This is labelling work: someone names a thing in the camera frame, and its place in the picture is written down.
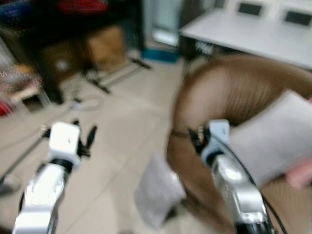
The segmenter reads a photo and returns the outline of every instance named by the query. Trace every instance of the black cable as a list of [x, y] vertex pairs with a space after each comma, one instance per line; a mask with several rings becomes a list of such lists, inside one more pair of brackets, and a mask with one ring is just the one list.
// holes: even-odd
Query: black cable
[[[247, 176], [249, 177], [250, 182], [251, 182], [254, 186], [257, 187], [257, 185], [256, 185], [256, 183], [255, 183], [255, 181], [254, 181], [254, 179], [252, 178], [252, 176], [250, 175], [250, 173], [247, 171], [247, 169], [246, 169], [246, 167], [243, 165], [243, 163], [239, 160], [239, 158], [237, 157], [237, 155], [233, 152], [233, 150], [230, 149], [230, 147], [229, 147], [226, 143], [224, 143], [224, 142], [223, 142], [219, 137], [217, 137], [216, 135], [210, 133], [210, 136], [211, 136], [212, 138], [214, 138], [219, 144], [221, 144], [221, 145], [222, 145], [222, 146], [239, 162], [240, 166], [244, 169], [245, 173], [246, 173]], [[274, 215], [274, 217], [275, 217], [275, 219], [276, 219], [278, 225], [280, 226], [282, 232], [283, 232], [284, 234], [288, 234], [287, 231], [286, 231], [286, 229], [285, 229], [285, 227], [284, 227], [284, 225], [283, 225], [283, 223], [282, 223], [282, 221], [281, 221], [281, 219], [280, 219], [280, 217], [279, 217], [278, 214], [276, 213], [275, 209], [272, 207], [272, 205], [270, 204], [270, 202], [265, 198], [265, 196], [264, 196], [263, 194], [261, 194], [261, 196], [262, 196], [262, 199], [263, 199], [264, 203], [266, 203], [266, 205], [269, 207], [269, 209], [270, 209], [271, 212], [273, 213], [273, 215]]]
[[38, 138], [21, 156], [19, 156], [19, 158], [3, 173], [3, 175], [1, 176], [0, 178], [0, 186], [1, 184], [4, 182], [5, 180], [5, 177], [10, 174], [15, 168], [17, 165], [20, 164], [21, 161], [23, 161], [23, 159], [25, 157], [28, 156], [28, 154], [30, 152], [32, 152], [39, 144], [40, 142], [42, 141], [42, 137]]
[[[53, 117], [50, 118], [48, 121], [46, 121], [46, 123], [45, 123], [44, 125], [47, 125], [49, 122], [51, 122], [52, 120], [54, 120], [54, 119], [56, 119], [56, 118], [60, 118], [60, 117], [65, 116], [66, 114], [68, 114], [68, 112], [69, 112], [70, 110], [71, 110], [71, 109], [66, 109], [65, 111], [61, 112], [60, 114], [57, 114], [57, 115], [53, 116]], [[16, 146], [16, 145], [18, 145], [18, 144], [21, 144], [21, 143], [24, 142], [25, 140], [31, 138], [32, 136], [34, 136], [34, 135], [36, 135], [36, 134], [38, 134], [38, 133], [40, 133], [40, 132], [41, 132], [41, 129], [40, 129], [40, 128], [37, 128], [37, 129], [35, 129], [34, 131], [32, 131], [30, 134], [27, 134], [27, 135], [25, 135], [25, 136], [23, 136], [23, 137], [21, 137], [21, 138], [15, 140], [15, 141], [13, 141], [13, 142], [7, 144], [7, 145], [5, 145], [5, 146], [2, 146], [2, 147], [0, 148], [0, 153], [6, 151], [6, 150], [8, 150], [8, 149], [11, 149], [13, 146]]]
[[21, 209], [23, 208], [24, 198], [25, 198], [25, 192], [23, 192], [23, 194], [21, 195], [21, 198], [19, 200], [19, 213], [20, 213]]
[[[81, 103], [83, 102], [88, 102], [90, 100], [97, 100], [97, 104], [94, 106], [83, 106], [81, 105]], [[94, 111], [94, 110], [98, 110], [103, 106], [103, 99], [97, 95], [88, 95], [85, 98], [83, 98], [83, 100], [79, 100], [79, 101], [75, 101], [75, 104], [70, 106], [70, 108], [66, 109], [65, 111], [53, 116], [52, 118], [48, 119], [43, 125], [49, 125], [49, 123], [57, 118], [63, 117], [65, 115], [67, 115], [71, 110], [76, 109], [76, 110], [80, 110], [80, 111]], [[3, 153], [4, 151], [11, 149], [12, 147], [21, 144], [22, 142], [24, 142], [25, 140], [31, 138], [32, 136], [38, 134], [41, 132], [40, 128], [35, 129], [34, 131], [32, 131], [30, 134], [27, 134], [5, 146], [2, 146], [0, 148], [0, 154]]]

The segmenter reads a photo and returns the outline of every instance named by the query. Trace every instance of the tile floor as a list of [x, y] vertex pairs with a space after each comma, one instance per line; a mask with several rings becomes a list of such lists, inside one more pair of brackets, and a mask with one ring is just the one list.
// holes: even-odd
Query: tile floor
[[[80, 81], [81, 98], [96, 94], [104, 99], [97, 111], [71, 111], [59, 120], [79, 118], [82, 135], [93, 123], [98, 125], [92, 157], [72, 174], [65, 200], [59, 210], [57, 234], [156, 234], [140, 219], [133, 194], [153, 152], [164, 154], [170, 127], [171, 105], [181, 83], [182, 63], [152, 63], [153, 70], [142, 70], [111, 87], [106, 95]], [[24, 121], [18, 117], [0, 119], [0, 172], [3, 172], [38, 137], [3, 151], [3, 146], [35, 130], [40, 124], [68, 106], [50, 106]], [[47, 142], [36, 148], [14, 171], [26, 185], [39, 163], [46, 159]], [[0, 197], [0, 225], [12, 228], [22, 190]], [[170, 220], [161, 234], [214, 234], [184, 211]]]

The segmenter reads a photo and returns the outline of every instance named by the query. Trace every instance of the white robotic arm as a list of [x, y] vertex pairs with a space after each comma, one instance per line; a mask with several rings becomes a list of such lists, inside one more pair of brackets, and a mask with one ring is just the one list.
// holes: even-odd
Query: white robotic arm
[[248, 172], [229, 150], [227, 120], [210, 121], [198, 133], [190, 130], [197, 153], [211, 167], [214, 184], [220, 191], [237, 234], [274, 234], [261, 192]]
[[13, 234], [53, 234], [58, 220], [66, 181], [79, 168], [81, 157], [90, 156], [97, 127], [89, 133], [86, 145], [80, 140], [79, 122], [58, 122], [47, 131], [48, 162], [42, 164], [35, 178], [27, 186], [16, 218]]

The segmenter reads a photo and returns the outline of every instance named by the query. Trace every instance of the brown chair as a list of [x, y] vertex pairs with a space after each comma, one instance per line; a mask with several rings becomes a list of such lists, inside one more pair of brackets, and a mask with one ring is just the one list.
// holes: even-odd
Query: brown chair
[[[211, 119], [225, 118], [237, 126], [264, 110], [285, 89], [312, 97], [312, 74], [265, 58], [225, 56], [187, 77], [177, 94], [167, 160], [185, 186], [185, 207], [225, 234], [234, 234], [225, 204], [214, 187], [210, 169], [196, 156], [188, 127], [197, 129]], [[261, 188], [288, 234], [311, 234], [312, 188], [295, 189], [283, 177]], [[282, 234], [269, 211], [274, 226]]]

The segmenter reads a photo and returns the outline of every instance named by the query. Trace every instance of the beige floor tile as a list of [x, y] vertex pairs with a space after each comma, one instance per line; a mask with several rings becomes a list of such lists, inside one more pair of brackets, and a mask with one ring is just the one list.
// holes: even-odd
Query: beige floor tile
[[169, 130], [169, 121], [161, 122], [149, 140], [131, 157], [128, 162], [129, 168], [141, 176], [154, 154], [165, 156]]
[[[9, 149], [0, 152], [0, 174], [4, 173], [10, 165], [34, 142], [38, 139], [39, 133], [35, 133], [32, 137], [28, 137], [23, 140], [20, 144], [13, 145]], [[15, 141], [17, 138], [13, 138], [8, 143]]]
[[168, 116], [181, 83], [181, 66], [162, 63], [153, 63], [152, 66], [153, 70], [143, 70], [127, 82], [112, 87], [112, 90]]
[[134, 234], [186, 234], [194, 221], [187, 212], [170, 220], [159, 231], [154, 231], [142, 221], [133, 202], [138, 182], [136, 174], [127, 168], [123, 169], [66, 234], [117, 234], [126, 230]]
[[194, 219], [188, 234], [222, 234], [208, 227], [199, 220]]
[[160, 116], [139, 105], [119, 102], [115, 108], [105, 110], [97, 116], [96, 141], [100, 142], [101, 147], [122, 153], [121, 155], [125, 157], [118, 159], [124, 163], [147, 140], [161, 121]]

